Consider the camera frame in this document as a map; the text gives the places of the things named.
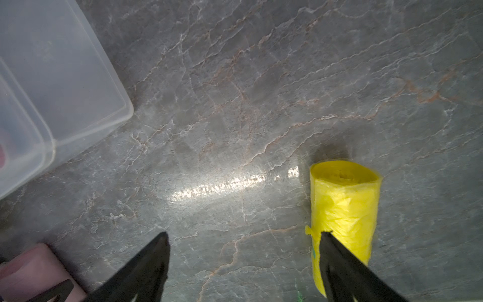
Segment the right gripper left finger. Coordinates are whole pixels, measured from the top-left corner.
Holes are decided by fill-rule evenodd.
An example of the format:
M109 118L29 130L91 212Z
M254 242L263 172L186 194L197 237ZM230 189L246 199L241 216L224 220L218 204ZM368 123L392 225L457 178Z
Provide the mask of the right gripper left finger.
M86 301L161 301L169 270L167 232L158 234Z

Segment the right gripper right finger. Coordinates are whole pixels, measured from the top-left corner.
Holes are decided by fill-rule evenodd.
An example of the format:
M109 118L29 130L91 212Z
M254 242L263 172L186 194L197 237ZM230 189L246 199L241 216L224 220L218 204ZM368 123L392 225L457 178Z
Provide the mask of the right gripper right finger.
M330 232L322 232L319 268L328 301L407 302Z

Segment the clear plastic storage box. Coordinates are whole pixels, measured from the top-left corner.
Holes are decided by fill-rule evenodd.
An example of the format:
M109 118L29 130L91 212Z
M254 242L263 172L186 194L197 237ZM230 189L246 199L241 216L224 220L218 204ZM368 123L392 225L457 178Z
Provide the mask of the clear plastic storage box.
M67 162L133 115L75 1L1 2L1 196Z

